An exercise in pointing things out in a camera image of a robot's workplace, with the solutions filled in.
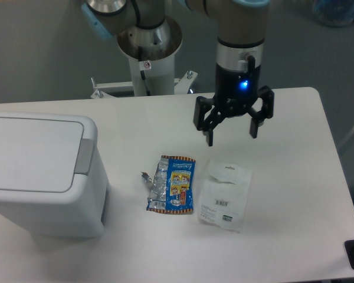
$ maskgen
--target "gray latch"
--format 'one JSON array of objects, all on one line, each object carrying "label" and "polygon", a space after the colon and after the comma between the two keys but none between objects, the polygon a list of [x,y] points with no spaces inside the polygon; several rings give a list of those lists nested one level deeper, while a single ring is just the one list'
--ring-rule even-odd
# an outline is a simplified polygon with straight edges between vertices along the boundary
[{"label": "gray latch", "polygon": [[80,148],[78,149],[75,174],[88,175],[90,170],[90,163],[92,161],[94,152],[94,141],[89,139],[82,139]]}]

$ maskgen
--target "metal stand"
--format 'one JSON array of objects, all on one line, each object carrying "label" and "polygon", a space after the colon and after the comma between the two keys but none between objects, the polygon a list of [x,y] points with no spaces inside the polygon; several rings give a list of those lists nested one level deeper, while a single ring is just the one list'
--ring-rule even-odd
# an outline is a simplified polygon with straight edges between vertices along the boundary
[{"label": "metal stand", "polygon": [[[191,89],[192,84],[195,82],[198,77],[198,73],[193,71],[187,71],[182,78],[175,79],[175,94],[188,94],[194,93],[193,89]],[[108,83],[108,84],[96,84],[94,79],[92,80],[93,86],[93,94],[91,98],[115,98],[115,96],[111,96],[108,93],[124,93],[133,91],[133,83],[131,81],[125,81],[122,83]]]},{"label": "metal stand", "polygon": [[354,144],[354,126],[338,145],[338,153],[344,154]]}]

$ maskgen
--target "robotic arm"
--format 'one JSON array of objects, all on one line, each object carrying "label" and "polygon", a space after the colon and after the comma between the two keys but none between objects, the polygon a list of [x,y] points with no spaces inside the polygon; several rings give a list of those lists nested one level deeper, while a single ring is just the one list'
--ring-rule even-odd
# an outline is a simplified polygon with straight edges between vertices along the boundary
[{"label": "robotic arm", "polygon": [[[257,137],[258,128],[273,116],[274,93],[258,89],[263,53],[268,0],[186,0],[191,10],[205,13],[218,22],[216,88],[213,98],[197,97],[194,124],[203,131],[209,146],[213,130],[225,118],[251,117],[250,135]],[[263,106],[252,106],[261,98]]]},{"label": "robotic arm", "polygon": [[[264,120],[272,118],[274,108],[274,93],[268,87],[258,89],[269,0],[179,1],[216,20],[219,27],[215,95],[197,97],[197,130],[203,131],[212,146],[217,125],[225,118],[248,113],[252,117],[250,135],[256,138]],[[160,86],[173,85],[174,57],[167,58],[177,52],[182,37],[175,21],[165,17],[165,0],[87,0],[87,4],[106,29],[118,35],[119,46],[130,60],[134,88],[142,87],[143,93],[151,95],[173,93]],[[159,69],[173,72],[156,72],[152,80],[146,80],[142,68],[141,76],[135,70],[144,60],[165,62]],[[255,111],[252,106],[259,98],[263,106]]]}]

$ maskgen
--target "blue led light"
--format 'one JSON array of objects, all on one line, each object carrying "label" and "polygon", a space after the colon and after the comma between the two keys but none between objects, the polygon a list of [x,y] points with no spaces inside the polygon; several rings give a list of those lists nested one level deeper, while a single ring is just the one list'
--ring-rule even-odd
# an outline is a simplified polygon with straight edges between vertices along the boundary
[{"label": "blue led light", "polygon": [[240,90],[247,90],[249,86],[249,82],[248,81],[242,81],[240,83]]}]

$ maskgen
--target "white table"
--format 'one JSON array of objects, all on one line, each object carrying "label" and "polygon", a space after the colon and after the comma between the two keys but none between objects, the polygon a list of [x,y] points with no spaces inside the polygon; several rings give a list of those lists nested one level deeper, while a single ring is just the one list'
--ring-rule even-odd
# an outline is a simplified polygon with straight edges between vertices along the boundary
[{"label": "white table", "polygon": [[[225,120],[214,146],[193,125],[195,96],[0,104],[5,111],[79,114],[99,128],[112,193],[101,238],[31,236],[0,215],[0,282],[293,282],[354,277],[344,241],[354,208],[319,94],[276,90],[253,140],[250,118]],[[162,154],[252,169],[243,232],[193,215],[146,211],[140,171]]]}]

